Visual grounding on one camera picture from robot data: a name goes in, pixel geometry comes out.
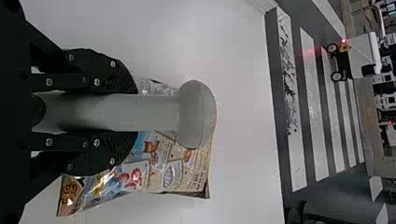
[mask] colorful packaging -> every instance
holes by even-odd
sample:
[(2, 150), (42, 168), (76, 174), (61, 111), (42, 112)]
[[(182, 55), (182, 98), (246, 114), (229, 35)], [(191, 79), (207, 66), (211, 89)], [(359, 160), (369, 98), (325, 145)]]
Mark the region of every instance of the colorful packaging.
[[(173, 95), (175, 89), (149, 79), (136, 78), (141, 94)], [(211, 141), (195, 150), (176, 141), (173, 132), (140, 132), (125, 161), (98, 175), (64, 175), (58, 217), (95, 207), (130, 193), (172, 193), (209, 198)]]

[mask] white table surface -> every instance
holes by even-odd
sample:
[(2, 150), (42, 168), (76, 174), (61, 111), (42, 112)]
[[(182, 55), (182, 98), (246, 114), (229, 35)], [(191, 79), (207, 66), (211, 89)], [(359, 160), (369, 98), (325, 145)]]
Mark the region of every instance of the white table surface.
[(244, 0), (22, 0), (64, 49), (90, 48), (141, 77), (206, 83), (218, 102), (207, 201), (129, 195), (56, 218), (58, 180), (21, 223), (283, 223), (263, 15)]

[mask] white cylindrical tool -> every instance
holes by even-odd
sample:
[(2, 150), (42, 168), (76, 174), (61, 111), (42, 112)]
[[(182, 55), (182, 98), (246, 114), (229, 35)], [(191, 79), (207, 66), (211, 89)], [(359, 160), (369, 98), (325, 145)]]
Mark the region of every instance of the white cylindrical tool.
[(175, 96), (59, 92), (37, 95), (45, 102), (47, 112), (34, 127), (36, 132), (174, 131), (183, 147), (198, 148), (209, 141), (216, 119), (212, 92), (196, 80), (182, 85)]

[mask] white stripe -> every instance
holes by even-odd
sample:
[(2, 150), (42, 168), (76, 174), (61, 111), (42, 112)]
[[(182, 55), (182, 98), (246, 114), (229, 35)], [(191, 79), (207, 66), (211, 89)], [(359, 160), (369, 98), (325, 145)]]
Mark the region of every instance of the white stripe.
[(285, 105), (289, 132), (291, 185), (292, 190), (295, 191), (306, 187), (304, 146), (290, 17), (280, 7), (277, 8), (277, 21), (282, 61), (282, 73), (279, 75), (283, 76), (284, 88), (288, 89), (285, 91)]
[(370, 178), (370, 191), (372, 194), (372, 200), (375, 202), (376, 197), (382, 191), (382, 179), (379, 176), (373, 176)]
[(338, 83), (339, 83), (338, 86), (340, 87), (341, 107), (343, 109), (344, 129), (346, 133), (347, 157), (349, 160), (349, 166), (354, 167), (356, 165), (356, 158), (355, 158), (355, 148), (353, 147), (352, 127), (350, 125), (349, 109), (347, 106), (346, 83), (343, 81)]
[(332, 151), (334, 154), (335, 171), (346, 169), (344, 164), (343, 147), (341, 145), (340, 121), (338, 119), (337, 103), (335, 101), (334, 82), (331, 80), (332, 68), (327, 51), (322, 48), (323, 73), (326, 82), (327, 101), (329, 104), (330, 128), (332, 130)]
[(382, 205), (381, 211), (379, 212), (378, 216), (375, 219), (375, 224), (388, 224), (388, 223), (389, 223), (388, 209), (387, 209), (387, 204), (384, 203), (384, 205)]
[(319, 11), (323, 14), (326, 20), (330, 23), (332, 28), (342, 37), (346, 37), (346, 28), (344, 24), (341, 22), (340, 18), (338, 18), (334, 9), (327, 0), (312, 0), (312, 2), (317, 6)]
[(265, 14), (267, 11), (277, 6), (277, 2), (275, 2), (274, 0), (247, 0), (247, 1), (263, 14)]
[(309, 34), (307, 34), (301, 28), (300, 31), (304, 60), (306, 94), (308, 98), (309, 121), (312, 134), (312, 148), (314, 151), (315, 174), (317, 181), (319, 181), (329, 176), (329, 167), (327, 164), (326, 145), (324, 142), (315, 44), (314, 39)]
[(359, 122), (358, 108), (356, 105), (355, 87), (353, 80), (348, 81), (350, 103), (352, 105), (352, 118), (355, 125), (356, 141), (358, 144), (359, 163), (364, 162), (363, 147), (361, 145), (361, 123)]

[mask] crosswalk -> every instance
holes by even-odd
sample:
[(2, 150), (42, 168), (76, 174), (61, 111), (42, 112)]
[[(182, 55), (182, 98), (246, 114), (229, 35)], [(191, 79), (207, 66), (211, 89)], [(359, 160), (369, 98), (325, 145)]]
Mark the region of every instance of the crosswalk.
[(295, 192), (364, 162), (356, 96), (352, 81), (331, 81), (335, 61), (321, 47), (329, 43), (298, 27), (280, 7), (270, 12), (269, 22), (276, 24), (267, 26), (275, 113), (287, 119), (276, 122), (279, 155), (288, 155), (279, 156), (282, 188)]

